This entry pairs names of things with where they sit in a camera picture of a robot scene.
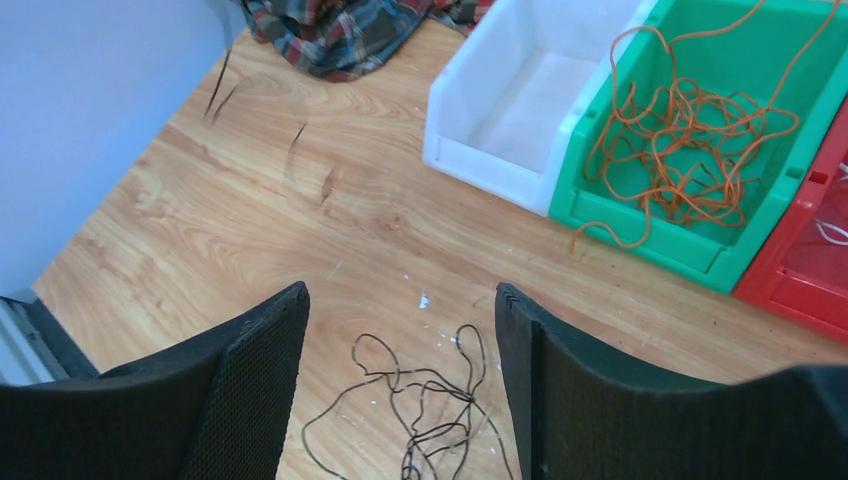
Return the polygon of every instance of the orange string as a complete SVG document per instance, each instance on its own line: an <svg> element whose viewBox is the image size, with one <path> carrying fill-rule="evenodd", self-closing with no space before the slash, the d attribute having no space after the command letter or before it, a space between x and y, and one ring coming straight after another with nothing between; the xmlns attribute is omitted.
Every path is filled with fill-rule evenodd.
<svg viewBox="0 0 848 480"><path fill-rule="evenodd" d="M603 180L610 193L622 202L637 201L640 209L645 211L645 233L642 238L625 243L613 231L612 227L600 221L584 223L578 228L571 240L571 252L574 253L578 236L587 228L597 226L610 233L613 240L622 248L635 248L645 243L651 232L652 205L665 215L664 220L684 227L690 227L694 222L709 221L723 227L740 227L746 224L744 212L740 204L745 196L745 186L758 179L742 179L741 169L749 165L757 156L763 143L794 132L800 125L797 115L787 110L774 107L774 102L783 89L786 79L812 43L830 24L842 0L833 0L830 14L807 43L792 58L780 78L771 98L765 106L760 106L750 96L735 92L722 96L701 88L691 78L677 76L677 62L674 45L683 40L706 38L727 33L753 16L765 3L760 0L742 18L732 24L709 31L692 32L679 35L667 41L657 28L642 25L634 27L612 42L610 47L610 65L612 67L612 113L607 120L595 145L592 147L583 165L583 175L588 181ZM621 106L618 105L618 72L614 59L615 47L628 35L639 31L648 31L657 36L665 52L671 57L671 85L659 87L654 91L648 105L642 107L636 104L636 84L631 83L627 97ZM661 99L667 99L667 106L657 112ZM745 104L753 106L748 112ZM699 120L699 116L707 111L718 111L725 125L714 126ZM792 124L779 131L768 131L767 114L773 113L788 117ZM620 130L613 135L611 130L619 126ZM627 134L636 137L639 145L635 145ZM745 148L735 150L725 147L734 139L750 139ZM660 148L660 142L668 144ZM626 146L631 152L628 155L616 156L616 150ZM671 155L683 150L697 150L708 153L714 162L714 168L699 162L688 171L681 172L668 165ZM603 161L595 173L589 172L589 167L595 154L600 151ZM636 195L624 195L618 192L610 183L607 176L610 167L617 164L638 161L650 176L650 186ZM694 178L701 173L709 178L709 182Z"/></svg>

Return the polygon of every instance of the plaid fabric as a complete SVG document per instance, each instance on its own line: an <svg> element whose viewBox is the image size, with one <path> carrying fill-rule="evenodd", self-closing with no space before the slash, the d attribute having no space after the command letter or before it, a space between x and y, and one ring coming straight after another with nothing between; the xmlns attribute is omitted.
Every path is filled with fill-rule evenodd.
<svg viewBox="0 0 848 480"><path fill-rule="evenodd" d="M253 38L296 68L349 82L383 66L428 15L467 35L494 0L242 0Z"/></svg>

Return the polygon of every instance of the plastic bin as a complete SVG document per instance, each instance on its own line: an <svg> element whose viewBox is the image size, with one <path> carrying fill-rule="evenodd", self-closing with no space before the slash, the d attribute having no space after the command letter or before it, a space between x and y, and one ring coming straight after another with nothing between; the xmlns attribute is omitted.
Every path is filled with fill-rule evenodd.
<svg viewBox="0 0 848 480"><path fill-rule="evenodd" d="M660 0L646 24L672 38L727 26L756 3ZM832 6L830 2L770 0L730 33L676 44L679 76L693 78L703 88L726 95L747 93L765 105L792 57L820 27ZM767 141L753 162L742 170L743 178L760 179L746 186L741 210L747 225L722 228L699 222L684 228L654 216L650 237L633 249L635 254L719 292L731 292L794 198L848 92L846 32L848 8L843 6L788 77L775 106L797 114L801 126L790 136ZM649 103L655 88L668 86L668 55L651 33L636 34L618 67L620 88L626 92L635 82L640 105ZM602 181L590 182L583 175L586 157L611 112L611 81L610 77L574 130L550 216L574 228L591 221L605 222L622 241L632 243L645 232L645 214L638 203L618 201ZM769 125L776 123L770 120ZM675 155L681 172L704 159L702 153L682 151ZM597 155L592 161L600 159ZM623 163L615 168L618 170L612 178L618 190L637 194L648 187L649 175L638 163ZM614 244L602 228L590 227L586 233Z"/></svg>
<svg viewBox="0 0 848 480"><path fill-rule="evenodd" d="M798 195L733 296L848 342L848 246L825 240L814 222L848 230L848 180L842 180L845 173L839 168L843 163L848 164L848 102Z"/></svg>
<svg viewBox="0 0 848 480"><path fill-rule="evenodd" d="M495 2L430 88L424 162L547 216L571 130L609 76L613 39L655 3Z"/></svg>

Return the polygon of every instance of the white cord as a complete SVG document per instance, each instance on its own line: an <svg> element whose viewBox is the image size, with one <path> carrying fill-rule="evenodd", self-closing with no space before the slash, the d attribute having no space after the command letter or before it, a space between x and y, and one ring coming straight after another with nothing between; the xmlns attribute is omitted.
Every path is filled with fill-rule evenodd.
<svg viewBox="0 0 848 480"><path fill-rule="evenodd" d="M837 180L837 182L848 180L848 164L840 163L839 164L839 170L842 171L843 175L839 180ZM845 229L843 229L841 227L837 227L836 225L834 225L832 223L823 222L823 221L819 220L818 218L814 218L813 221L816 223L816 228L818 228L819 233L821 233L821 236L825 240L827 240L828 242L830 242L834 245L841 245L843 247L848 247L848 231L845 231ZM829 229L829 230L835 232L836 234L838 234L839 236L841 236L845 240L837 240L837 239L831 237L830 235L828 235L828 233L825 231L825 229Z"/></svg>

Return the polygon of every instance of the wood grain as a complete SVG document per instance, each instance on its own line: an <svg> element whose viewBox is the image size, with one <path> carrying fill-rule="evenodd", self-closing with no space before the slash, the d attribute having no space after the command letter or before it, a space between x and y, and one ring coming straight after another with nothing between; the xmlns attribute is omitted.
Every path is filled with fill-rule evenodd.
<svg viewBox="0 0 848 480"><path fill-rule="evenodd" d="M243 35L223 91L243 83L214 126L203 111L217 68L37 292L102 370L306 281L313 307L279 478L325 478L300 429L360 380L350 362L360 333L379 334L405 365L441 368L459 382L464 364L449 336L470 322L496 366L499 281L626 352L714 381L848 362L843 346L627 252L584 237L570 255L569 229L426 168L428 87L461 41L428 21L382 70L329 84ZM518 475L496 368L478 397ZM316 425L316 453L352 479L398 475L406 437L385 399L375 387L346 400ZM506 478L496 446L481 433L463 478Z"/></svg>

